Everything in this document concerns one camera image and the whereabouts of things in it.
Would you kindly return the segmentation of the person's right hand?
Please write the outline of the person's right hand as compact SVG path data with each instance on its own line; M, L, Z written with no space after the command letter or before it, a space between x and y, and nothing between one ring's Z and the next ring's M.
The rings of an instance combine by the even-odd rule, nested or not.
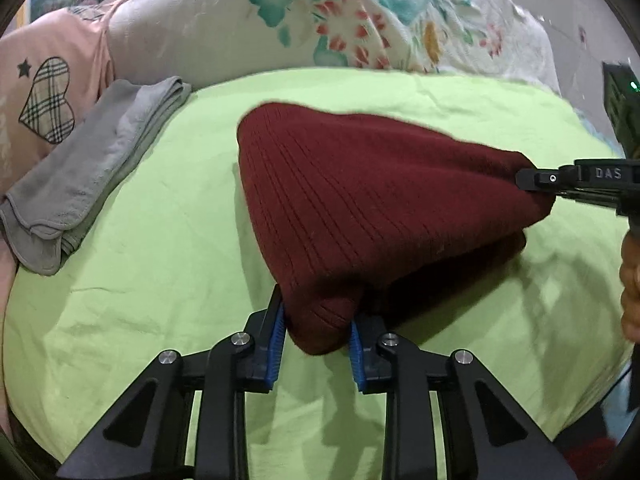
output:
M634 344L640 341L640 245L637 237L628 232L620 248L622 264L620 281L623 293L620 304L623 315L620 324L625 338Z

